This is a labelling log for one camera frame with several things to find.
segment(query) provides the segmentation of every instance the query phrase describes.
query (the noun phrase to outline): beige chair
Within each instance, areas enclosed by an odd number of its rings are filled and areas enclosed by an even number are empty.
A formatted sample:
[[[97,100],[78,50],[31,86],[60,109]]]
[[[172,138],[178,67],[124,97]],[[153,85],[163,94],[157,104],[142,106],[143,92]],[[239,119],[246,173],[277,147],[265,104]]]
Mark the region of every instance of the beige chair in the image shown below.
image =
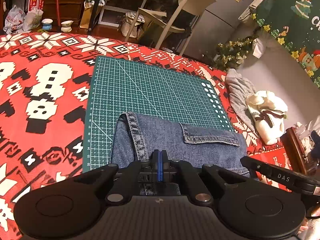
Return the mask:
[[[196,24],[199,22],[200,17],[202,16],[202,14],[204,13],[204,10],[212,3],[214,3],[216,0],[179,0],[179,6],[178,8],[175,10],[174,14],[172,15],[172,17],[170,18],[169,22],[166,24],[161,20],[162,16],[166,16],[165,12],[157,12],[157,11],[151,11],[151,10],[146,10],[146,9],[142,9],[139,8],[138,12],[130,26],[129,32],[125,38],[125,41],[128,41],[130,34],[134,28],[134,25],[139,17],[140,14],[146,16],[147,18],[149,18],[150,20],[152,20],[154,23],[156,23],[157,25],[161,26],[164,30],[162,31],[160,38],[156,44],[155,49],[159,49],[162,42],[164,41],[164,39],[167,36],[168,32],[172,32],[172,33],[182,33],[185,31],[185,29],[181,29],[181,28],[177,28],[175,26],[172,25],[172,23],[174,22],[174,20],[176,19],[176,17],[178,16],[179,12],[183,9],[184,11],[191,13],[195,16],[198,16],[198,19],[196,21]],[[180,55],[182,56],[182,54],[184,53],[190,39],[191,39],[192,33],[191,35],[187,38],[187,40],[185,41],[182,50],[180,52]]]

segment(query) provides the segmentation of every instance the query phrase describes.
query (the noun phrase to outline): black table leg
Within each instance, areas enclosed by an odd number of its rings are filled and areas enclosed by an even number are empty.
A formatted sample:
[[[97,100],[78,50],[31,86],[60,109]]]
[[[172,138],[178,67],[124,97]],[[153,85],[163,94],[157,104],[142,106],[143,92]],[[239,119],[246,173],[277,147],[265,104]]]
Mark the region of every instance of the black table leg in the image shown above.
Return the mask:
[[[91,14],[90,22],[89,22],[88,34],[94,28],[94,24],[95,24],[94,20],[96,18],[96,13],[97,13],[97,10],[98,10],[99,2],[100,2],[100,0],[94,0],[94,5],[93,5],[93,8],[92,8],[92,14]]]

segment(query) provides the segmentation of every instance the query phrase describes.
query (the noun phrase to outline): red christmas tablecloth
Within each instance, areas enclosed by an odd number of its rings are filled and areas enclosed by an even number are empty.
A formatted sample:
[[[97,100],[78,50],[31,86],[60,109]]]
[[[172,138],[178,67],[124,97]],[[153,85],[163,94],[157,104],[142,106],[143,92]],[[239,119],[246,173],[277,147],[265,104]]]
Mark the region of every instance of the red christmas tablecloth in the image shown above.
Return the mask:
[[[139,61],[206,78],[219,95],[236,132],[244,135],[248,155],[290,168],[281,143],[263,145],[236,116],[228,100],[223,71],[172,53],[113,39],[66,33],[1,36],[2,240],[21,236],[12,213],[20,197],[30,190],[81,173],[84,117],[98,55]]]

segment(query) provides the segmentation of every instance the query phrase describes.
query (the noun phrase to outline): silver rivet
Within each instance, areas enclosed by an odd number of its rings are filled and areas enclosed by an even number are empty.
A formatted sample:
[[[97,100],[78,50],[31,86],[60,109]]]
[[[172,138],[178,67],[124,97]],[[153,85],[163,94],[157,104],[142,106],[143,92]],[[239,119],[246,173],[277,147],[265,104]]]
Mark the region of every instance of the silver rivet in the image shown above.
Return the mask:
[[[111,194],[107,197],[110,202],[119,202],[123,200],[123,196],[120,194]]]
[[[196,200],[201,202],[208,202],[211,199],[210,195],[206,193],[200,193],[196,195]]]

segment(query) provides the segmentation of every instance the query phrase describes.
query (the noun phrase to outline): green cutting mat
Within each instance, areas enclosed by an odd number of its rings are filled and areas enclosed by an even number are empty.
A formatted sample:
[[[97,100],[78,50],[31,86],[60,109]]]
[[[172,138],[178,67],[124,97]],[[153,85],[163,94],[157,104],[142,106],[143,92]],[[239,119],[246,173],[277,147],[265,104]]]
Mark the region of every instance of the green cutting mat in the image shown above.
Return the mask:
[[[129,111],[233,131],[210,82],[157,66],[97,57],[85,118],[83,172],[109,163],[116,122]]]

